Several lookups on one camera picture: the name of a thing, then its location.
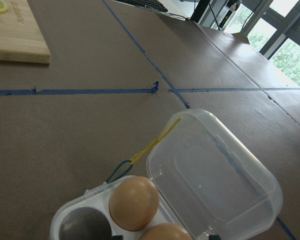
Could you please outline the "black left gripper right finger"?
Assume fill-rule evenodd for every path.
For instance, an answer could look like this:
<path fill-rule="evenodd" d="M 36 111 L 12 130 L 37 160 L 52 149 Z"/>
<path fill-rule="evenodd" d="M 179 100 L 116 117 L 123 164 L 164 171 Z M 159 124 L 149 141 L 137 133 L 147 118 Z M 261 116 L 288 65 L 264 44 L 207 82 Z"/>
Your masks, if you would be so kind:
<path fill-rule="evenodd" d="M 210 234 L 209 240 L 221 240 L 221 238 L 218 234 Z"/>

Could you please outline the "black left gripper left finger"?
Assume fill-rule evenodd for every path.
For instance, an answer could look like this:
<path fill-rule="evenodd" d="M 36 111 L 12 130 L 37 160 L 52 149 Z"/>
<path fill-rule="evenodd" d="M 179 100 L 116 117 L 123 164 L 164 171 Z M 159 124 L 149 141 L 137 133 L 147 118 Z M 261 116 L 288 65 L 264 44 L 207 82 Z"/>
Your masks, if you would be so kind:
<path fill-rule="evenodd" d="M 123 236 L 122 235 L 113 235 L 111 240 L 123 240 Z"/>

